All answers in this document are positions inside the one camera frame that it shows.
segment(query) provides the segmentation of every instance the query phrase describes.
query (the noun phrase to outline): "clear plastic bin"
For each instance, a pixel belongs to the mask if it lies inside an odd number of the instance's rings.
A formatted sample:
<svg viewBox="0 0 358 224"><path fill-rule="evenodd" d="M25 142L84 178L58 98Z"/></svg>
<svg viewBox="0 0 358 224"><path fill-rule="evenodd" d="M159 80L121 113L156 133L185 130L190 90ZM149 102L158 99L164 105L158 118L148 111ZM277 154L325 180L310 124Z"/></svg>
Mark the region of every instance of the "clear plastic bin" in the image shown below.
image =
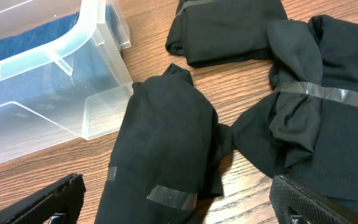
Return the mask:
<svg viewBox="0 0 358 224"><path fill-rule="evenodd" d="M0 43L10 43L0 56L67 18L65 34L0 60L0 163L122 123L132 79L120 50L131 43L116 0L0 0Z"/></svg>

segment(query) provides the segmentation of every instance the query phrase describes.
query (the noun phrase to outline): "gray tape strip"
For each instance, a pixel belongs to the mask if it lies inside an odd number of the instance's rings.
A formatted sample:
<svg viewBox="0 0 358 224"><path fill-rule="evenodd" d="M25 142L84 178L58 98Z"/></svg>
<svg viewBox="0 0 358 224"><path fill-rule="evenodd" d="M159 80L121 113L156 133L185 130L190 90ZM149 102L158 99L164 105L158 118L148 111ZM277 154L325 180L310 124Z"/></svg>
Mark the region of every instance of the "gray tape strip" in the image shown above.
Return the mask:
<svg viewBox="0 0 358 224"><path fill-rule="evenodd" d="M154 187L147 199L182 210L194 209L197 202L197 194L189 194L170 189L161 185Z"/></svg>
<svg viewBox="0 0 358 224"><path fill-rule="evenodd" d="M275 91L304 93L358 107L358 92L340 88L322 87L308 82L282 83Z"/></svg>
<svg viewBox="0 0 358 224"><path fill-rule="evenodd" d="M177 13L177 16L180 16L181 12L186 9L189 6L196 6L199 4L205 4L205 3L210 3L213 2L215 0L192 0L192 1L187 1L185 3L183 3L183 5L180 8L180 11Z"/></svg>
<svg viewBox="0 0 358 224"><path fill-rule="evenodd" d="M109 170L107 172L107 180L115 180L116 173L117 173L117 167L109 167Z"/></svg>

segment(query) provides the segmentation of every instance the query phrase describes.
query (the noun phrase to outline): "wooden table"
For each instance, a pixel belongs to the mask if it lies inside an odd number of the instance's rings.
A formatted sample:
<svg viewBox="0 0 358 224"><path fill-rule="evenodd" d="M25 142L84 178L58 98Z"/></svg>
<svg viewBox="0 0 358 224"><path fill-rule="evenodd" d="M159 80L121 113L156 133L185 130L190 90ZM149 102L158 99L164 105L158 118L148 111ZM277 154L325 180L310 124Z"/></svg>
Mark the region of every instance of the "wooden table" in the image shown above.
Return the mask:
<svg viewBox="0 0 358 224"><path fill-rule="evenodd" d="M131 30L132 47L123 51L135 82L161 75L170 63L191 71L195 86L215 106L219 122L232 124L239 115L271 92L270 61L230 63L194 69L183 57L169 55L165 41L178 0L120 0ZM358 0L283 0L290 19L307 22L328 14L358 23ZM93 223L107 176L117 133L92 141L76 139L0 164L0 209L54 181L84 174L85 203L78 223ZM271 180L238 151L221 163L225 197L200 202L204 223L276 223L269 201Z"/></svg>

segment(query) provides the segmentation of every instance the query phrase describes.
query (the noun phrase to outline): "transparent container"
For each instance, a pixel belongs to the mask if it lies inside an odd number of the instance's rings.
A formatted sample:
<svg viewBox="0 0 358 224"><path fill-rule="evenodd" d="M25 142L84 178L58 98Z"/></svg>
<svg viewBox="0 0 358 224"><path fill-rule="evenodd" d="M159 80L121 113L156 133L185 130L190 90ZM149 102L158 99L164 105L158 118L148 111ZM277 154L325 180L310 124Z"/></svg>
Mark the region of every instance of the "transparent container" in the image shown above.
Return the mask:
<svg viewBox="0 0 358 224"><path fill-rule="evenodd" d="M0 0L0 163L117 131L130 46L116 0Z"/></svg>

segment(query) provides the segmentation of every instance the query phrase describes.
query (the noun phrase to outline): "blue cloth in container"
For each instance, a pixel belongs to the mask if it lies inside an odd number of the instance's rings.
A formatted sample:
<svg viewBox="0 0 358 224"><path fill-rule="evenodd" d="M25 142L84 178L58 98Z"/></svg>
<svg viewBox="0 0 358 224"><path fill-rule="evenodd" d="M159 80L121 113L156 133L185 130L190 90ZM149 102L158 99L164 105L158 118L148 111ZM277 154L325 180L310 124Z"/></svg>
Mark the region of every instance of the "blue cloth in container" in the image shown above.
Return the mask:
<svg viewBox="0 0 358 224"><path fill-rule="evenodd" d="M78 15L79 12L0 40L0 60L61 37L73 28ZM117 31L114 30L118 27L117 16L111 6L106 7L106 22L112 34ZM72 76L52 62L0 81L0 105L15 101L32 109L40 108L38 112L48 116L48 112L67 107L73 100L85 99L119 86L98 47L92 42L85 43L75 54L65 57L64 61L73 68ZM42 108L39 102L43 102L43 105L47 102L48 106Z"/></svg>

